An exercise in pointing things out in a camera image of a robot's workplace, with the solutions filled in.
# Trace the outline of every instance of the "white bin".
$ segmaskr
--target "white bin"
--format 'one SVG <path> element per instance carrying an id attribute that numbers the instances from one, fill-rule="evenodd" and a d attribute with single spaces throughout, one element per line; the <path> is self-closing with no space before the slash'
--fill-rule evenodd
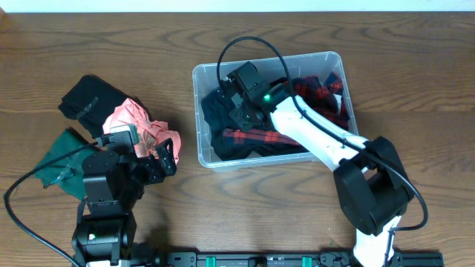
<path id="1" fill-rule="evenodd" d="M 344 76 L 340 55 L 335 52 L 321 52 L 297 56 L 285 56 L 284 59 L 292 78 L 316 74 L 320 81 L 324 82 L 331 71 L 340 76 L 344 86 L 344 104 L 346 105 L 348 115 L 350 116 L 350 121 L 348 122 L 350 132 L 358 135 L 355 114 L 353 113 L 353 106 L 351 105 L 350 93 L 348 91 L 347 80 Z M 240 67 L 247 61 L 248 60 L 221 63 L 221 78 L 225 77 L 228 73 Z M 251 61 L 258 69 L 259 73 L 266 77 L 270 82 L 285 76 L 279 58 L 255 59 L 249 61 Z M 307 152 L 280 156 L 261 156 L 257 153 L 252 153 L 245 159 L 222 161 L 216 155 L 214 148 L 211 146 L 209 125 L 205 121 L 203 110 L 201 109 L 201 99 L 207 96 L 212 90 L 217 89 L 217 86 L 216 63 L 201 64 L 194 68 L 194 115 L 196 117 L 198 160 L 200 160 L 201 165 L 207 168 L 213 168 L 215 171 L 228 171 L 244 167 L 318 160 L 313 156 L 313 154 Z"/>

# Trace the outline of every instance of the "wooden table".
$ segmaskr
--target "wooden table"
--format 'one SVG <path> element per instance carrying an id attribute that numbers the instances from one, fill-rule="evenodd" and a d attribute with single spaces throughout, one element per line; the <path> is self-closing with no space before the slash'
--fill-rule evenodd
<path id="1" fill-rule="evenodd" d="M 344 60 L 360 133 L 398 149 L 430 212 L 398 233 L 404 250 L 441 251 L 475 265 L 475 13 L 7 14 L 0 29 L 0 189 L 34 167 L 72 126 L 57 105 L 95 73 L 138 96 L 180 132 L 178 172 L 146 188 L 134 208 L 136 241 L 201 251 L 352 248 L 333 176 L 301 162 L 215 173 L 197 160 L 191 71 L 232 39 L 260 36 L 283 55 L 334 50 Z M 226 61 L 274 56 L 243 42 Z M 69 253 L 78 201 L 23 183 L 13 208 Z M 69 266 L 22 232 L 0 206 L 0 266 Z M 417 200 L 401 225 L 422 218 Z"/>

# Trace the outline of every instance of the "green tape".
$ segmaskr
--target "green tape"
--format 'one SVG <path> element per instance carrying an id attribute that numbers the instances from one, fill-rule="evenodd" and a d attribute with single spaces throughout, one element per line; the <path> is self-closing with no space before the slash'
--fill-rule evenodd
<path id="1" fill-rule="evenodd" d="M 302 257 L 302 267 L 312 267 L 312 258 Z"/>
<path id="2" fill-rule="evenodd" d="M 206 257 L 206 267 L 216 267 L 216 258 Z"/>

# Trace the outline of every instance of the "dark green fabric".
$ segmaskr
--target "dark green fabric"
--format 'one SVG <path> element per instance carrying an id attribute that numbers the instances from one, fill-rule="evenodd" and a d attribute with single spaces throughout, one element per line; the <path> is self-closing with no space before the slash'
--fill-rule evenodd
<path id="1" fill-rule="evenodd" d="M 65 130 L 38 165 L 66 154 L 84 144 L 84 142 L 77 139 L 69 130 Z M 35 176 L 42 180 L 43 185 L 50 184 L 59 176 L 64 177 L 64 179 L 55 185 L 59 185 L 67 194 L 82 200 L 86 195 L 86 190 L 82 182 L 84 172 L 82 171 L 81 164 L 86 157 L 94 153 L 96 153 L 96 151 L 93 148 L 86 148 L 83 151 L 38 171 Z"/>

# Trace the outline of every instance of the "clothes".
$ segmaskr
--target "clothes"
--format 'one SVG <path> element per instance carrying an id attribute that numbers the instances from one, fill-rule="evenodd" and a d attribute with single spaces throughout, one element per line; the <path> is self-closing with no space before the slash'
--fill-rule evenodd
<path id="1" fill-rule="evenodd" d="M 270 85 L 287 84 L 286 78 L 280 78 Z M 343 82 L 331 73 L 321 85 L 317 76 L 308 76 L 292 80 L 295 92 L 316 112 L 325 116 L 337 126 L 347 130 L 349 116 L 341 97 Z M 212 132 L 211 145 L 222 160 L 244 159 L 255 151 L 261 156 L 293 154 L 307 151 L 295 140 L 276 131 L 263 128 L 251 129 L 248 133 L 239 130 L 229 117 L 235 108 L 231 99 L 222 97 L 216 90 L 206 96 L 202 102 L 205 121 Z"/>
<path id="2" fill-rule="evenodd" d="M 58 156 L 62 156 L 84 144 L 85 142 L 80 141 L 69 130 L 65 130 L 61 136 L 56 139 L 38 165 L 44 164 Z M 86 148 L 36 172 L 35 177 L 42 180 L 43 186 L 48 186 L 54 182 L 67 194 L 82 200 L 86 195 L 84 183 L 82 182 L 82 176 L 84 174 L 82 161 L 94 153 L 96 153 L 96 150 L 93 148 Z"/>
<path id="3" fill-rule="evenodd" d="M 63 98 L 58 109 L 68 119 L 78 119 L 93 138 L 102 135 L 105 119 L 128 98 L 99 77 L 86 75 Z"/>
<path id="4" fill-rule="evenodd" d="M 181 139 L 176 131 L 168 130 L 167 122 L 150 122 L 145 109 L 134 100 L 127 98 L 115 111 L 105 120 L 102 129 L 104 134 L 109 134 L 111 128 L 127 124 L 135 124 L 139 134 L 140 143 L 134 146 L 138 157 L 153 154 L 158 159 L 155 145 L 160 144 L 168 138 L 173 141 L 173 155 L 175 163 L 178 162 L 178 152 L 180 152 Z"/>

